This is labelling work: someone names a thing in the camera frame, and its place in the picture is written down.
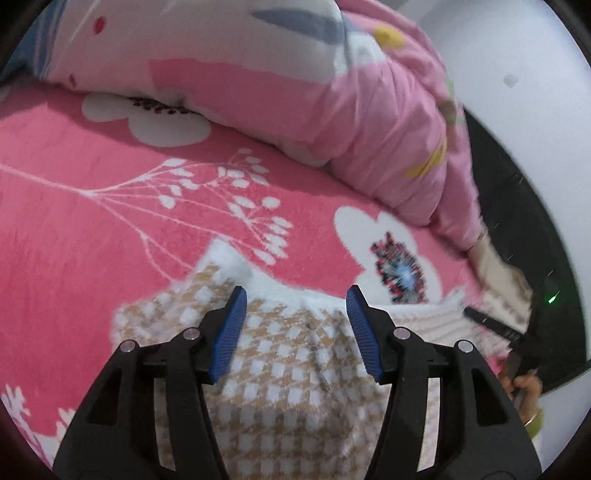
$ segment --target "houndstooth fabric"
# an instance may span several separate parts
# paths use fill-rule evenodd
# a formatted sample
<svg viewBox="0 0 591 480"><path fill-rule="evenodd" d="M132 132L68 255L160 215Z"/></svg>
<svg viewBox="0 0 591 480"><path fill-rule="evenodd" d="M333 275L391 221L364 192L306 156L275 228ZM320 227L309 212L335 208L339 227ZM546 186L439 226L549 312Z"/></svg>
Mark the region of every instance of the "houndstooth fabric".
<svg viewBox="0 0 591 480"><path fill-rule="evenodd" d="M231 371L205 387L230 477L363 478L389 386L365 372L343 300L277 284L218 242L183 284L118 312L113 345L128 338L140 345L168 341L223 306L237 284L246 288L249 305ZM397 325L426 341L452 345L467 338L485 355L506 348L464 319L457 303L388 310ZM163 382L155 414L161 462L174 468ZM433 464L438 419L439 385L431 380L419 469Z"/></svg>

